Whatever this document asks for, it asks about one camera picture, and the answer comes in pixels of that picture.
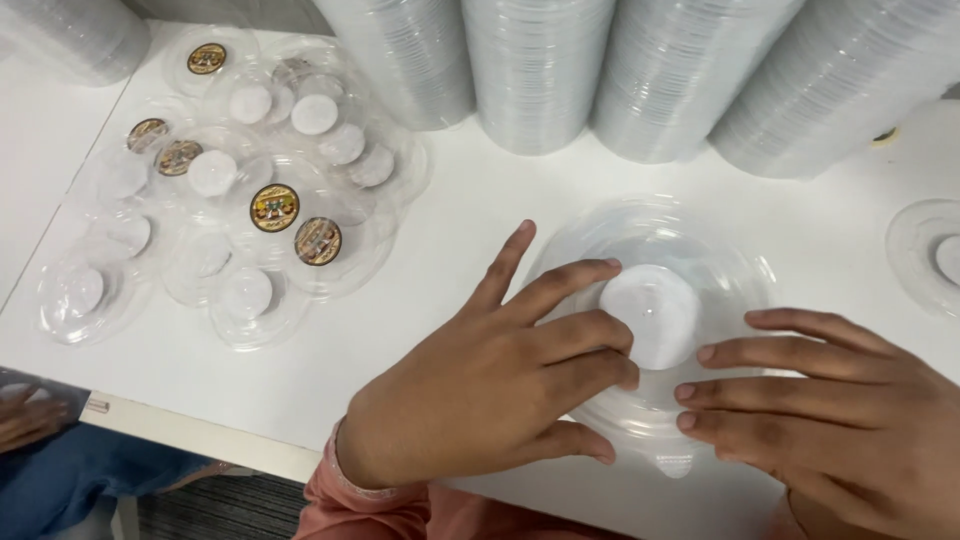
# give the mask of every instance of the hand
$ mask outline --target hand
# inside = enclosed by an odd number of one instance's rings
[[[35,443],[63,426],[66,404],[53,400],[27,403],[36,387],[0,401],[0,454]]]
[[[960,388],[837,315],[748,313],[759,330],[805,337],[706,347],[707,368],[796,370],[809,379],[714,380],[677,388],[681,430],[829,508],[898,538],[960,537]]]
[[[620,263],[552,270],[501,305],[535,233],[523,222],[460,312],[350,402],[337,456],[354,484],[398,487],[565,455],[613,463],[607,439],[558,419],[610,386],[636,389],[625,356],[633,335],[600,310],[535,324]]]

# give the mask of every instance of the pink shirt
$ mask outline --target pink shirt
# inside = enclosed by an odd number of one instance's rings
[[[336,438],[303,494],[294,540],[626,540],[621,534],[525,508],[426,484],[369,491],[351,484],[337,465]],[[786,499],[768,540],[806,540]]]

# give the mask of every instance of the fingernail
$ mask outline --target fingernail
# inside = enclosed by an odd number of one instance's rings
[[[680,431],[692,430],[697,424],[697,415],[692,412],[682,412],[677,417],[677,427]]]
[[[677,386],[676,396],[680,401],[688,400],[693,397],[693,393],[697,391],[697,387],[693,384],[681,384]]]
[[[707,345],[700,351],[697,351],[697,360],[700,361],[700,363],[704,363],[706,361],[709,361],[716,354],[717,354],[717,348],[713,345]]]

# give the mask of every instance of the child's hand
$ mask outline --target child's hand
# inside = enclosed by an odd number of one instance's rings
[[[0,454],[35,443],[63,427],[66,404],[53,400],[27,403],[36,387],[0,401]]]
[[[898,538],[960,537],[960,388],[837,315],[775,309],[754,328],[810,336],[706,347],[708,368],[796,370],[809,379],[677,388],[678,425],[721,459],[761,469],[843,521]]]
[[[463,309],[353,398],[337,439],[353,483],[393,487],[575,454],[613,463],[607,439],[558,419],[610,386],[636,388],[624,356],[633,335],[599,310],[534,325],[620,264],[567,265],[502,305],[535,233],[524,222]]]

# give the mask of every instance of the pink sleeve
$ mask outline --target pink sleeve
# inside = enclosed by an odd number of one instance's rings
[[[382,491],[356,487],[337,465],[339,427],[303,489],[310,505],[300,513],[294,540],[424,540],[430,521],[426,484]]]
[[[777,510],[774,511],[774,519],[770,524],[766,540],[807,540],[806,533],[797,523],[793,509],[790,508],[789,497],[785,495],[780,499]]]

